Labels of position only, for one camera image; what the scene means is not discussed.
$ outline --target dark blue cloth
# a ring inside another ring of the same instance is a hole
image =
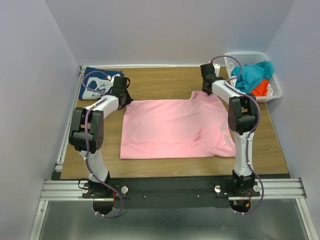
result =
[[[237,76],[240,67],[236,66],[232,71],[232,76]],[[262,61],[256,64],[242,66],[242,74],[236,79],[235,88],[243,93],[249,94],[263,79],[269,80],[275,69],[271,62]]]
[[[124,74],[122,73],[122,71],[109,71],[109,70],[102,70],[102,69],[97,69],[97,68],[93,68],[93,67],[86,67],[85,68],[85,72],[84,72],[84,75],[87,75],[88,73],[90,72],[93,72],[93,71],[100,71],[100,72],[95,72],[95,73],[92,73],[90,74],[88,77],[85,78],[84,80],[84,84],[87,86],[87,83],[88,83],[88,79],[89,78],[98,78],[98,79],[101,79],[102,81],[105,81],[106,82],[106,86],[108,85],[108,83],[110,83],[109,80],[106,79],[106,75],[104,75],[103,73],[113,77],[114,75],[117,75],[117,74],[120,74],[121,76],[123,76]],[[91,81],[88,85],[89,88],[91,89],[95,89],[97,91],[100,91],[102,93],[105,93],[107,89],[104,89],[103,87],[101,86],[98,86],[98,84],[96,83],[96,81]],[[85,93],[85,90],[86,88],[84,86],[81,85],[80,87],[80,93],[79,93],[79,99],[83,99],[83,96],[84,96],[84,93]],[[98,98],[101,98],[101,95],[100,94],[97,94],[97,97],[96,99]]]

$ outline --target cable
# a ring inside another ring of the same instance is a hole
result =
[[[85,84],[85,78],[87,78],[89,75],[93,74],[93,73],[102,73],[104,74],[107,79],[108,79],[108,75],[103,72],[103,71],[99,71],[99,70],[95,70],[95,71],[91,71],[89,72],[88,74],[86,74],[83,78],[82,78],[82,86],[84,86],[86,89],[90,90],[90,91],[93,91],[95,93],[98,93],[98,94],[101,94],[103,97],[105,97],[106,95],[103,93],[103,92],[100,92],[100,91],[97,91],[95,89],[92,89],[88,86],[86,86]],[[89,145],[89,134],[88,134],[88,119],[89,119],[89,114],[91,112],[92,109],[96,108],[97,106],[99,106],[100,104],[102,104],[106,98],[101,98],[99,101],[97,101],[92,107],[90,107],[89,109],[87,109],[86,111],[86,114],[85,114],[85,117],[84,117],[84,137],[85,137],[85,146],[86,146],[86,153],[85,153],[85,157],[84,157],[84,162],[85,162],[85,165],[86,165],[86,168],[88,169],[89,173],[91,176],[93,176],[99,183],[101,183],[102,185],[106,186],[108,189],[110,189],[111,191],[113,191],[115,194],[117,194],[119,196],[119,199],[121,201],[121,208],[120,210],[118,211],[118,213],[114,214],[114,215],[104,215],[104,214],[101,214],[99,212],[96,212],[95,214],[98,215],[98,216],[101,216],[103,218],[115,218],[115,217],[118,217],[120,216],[121,212],[123,211],[124,209],[124,200],[123,198],[121,197],[121,195],[119,194],[119,192],[114,189],[112,186],[106,184],[104,181],[102,181],[101,179],[98,178],[98,176],[92,171],[90,165],[89,165],[89,161],[88,161],[88,156],[89,156],[89,153],[90,153],[90,145]]]
[[[258,179],[258,181],[259,181],[260,184],[261,184],[261,198],[260,198],[259,202],[257,203],[257,205],[256,205],[252,210],[250,210],[250,211],[248,211],[248,212],[245,212],[245,213],[242,213],[242,214],[244,214],[244,215],[248,215],[248,214],[250,214],[250,213],[253,213],[255,210],[257,210],[257,208],[259,208],[259,206],[261,205],[261,203],[262,203],[262,201],[263,201],[263,199],[264,199],[264,194],[265,194],[264,184],[262,183],[262,180],[261,180],[261,178],[259,177],[259,175],[258,175],[258,174],[254,171],[254,169],[251,167],[250,161],[249,161],[250,135],[256,130],[257,126],[258,126],[259,123],[260,123],[261,111],[260,111],[259,104],[257,103],[257,101],[256,101],[253,97],[245,94],[244,92],[241,92],[241,91],[235,89],[234,87],[232,87],[232,86],[228,83],[228,81],[233,80],[233,79],[237,79],[238,77],[241,76],[242,70],[243,70],[241,63],[240,63],[235,57],[229,56],[229,55],[216,56],[216,57],[214,57],[213,59],[211,59],[210,63],[213,64],[214,60],[216,60],[216,59],[218,59],[218,58],[230,58],[230,59],[235,60],[235,61],[238,63],[238,65],[239,65],[239,67],[240,67],[240,72],[239,72],[239,74],[238,74],[237,76],[234,76],[234,77],[231,77],[231,78],[225,80],[225,81],[224,81],[224,85],[225,85],[228,89],[230,89],[231,91],[233,91],[234,93],[239,94],[239,95],[241,95],[241,96],[244,96],[244,97],[250,99],[250,100],[255,104],[255,106],[256,106],[256,108],[257,108],[257,112],[258,112],[258,117],[257,117],[257,120],[256,120],[256,124],[255,124],[254,127],[250,130],[250,132],[249,132],[249,134],[248,134],[248,136],[247,136],[247,138],[246,138],[245,158],[246,158],[246,164],[248,165],[250,171],[256,176],[256,178]]]

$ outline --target gray wall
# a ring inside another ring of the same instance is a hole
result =
[[[268,106],[286,163],[302,178],[307,205],[320,236],[320,1],[296,0],[266,53],[283,97]]]
[[[294,0],[45,0],[80,65],[202,64],[265,51]]]
[[[43,0],[1,1],[0,32],[0,239],[26,240],[79,67]]]

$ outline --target gray floor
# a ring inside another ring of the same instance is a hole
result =
[[[254,213],[230,209],[129,209],[121,217],[94,215],[91,202],[50,202],[42,240],[304,240],[297,202],[265,200]]]

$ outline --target orange cloth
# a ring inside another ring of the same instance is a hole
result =
[[[267,96],[268,85],[269,85],[269,81],[264,78],[262,82],[258,86],[256,86],[255,89],[252,90],[251,93],[256,97]]]

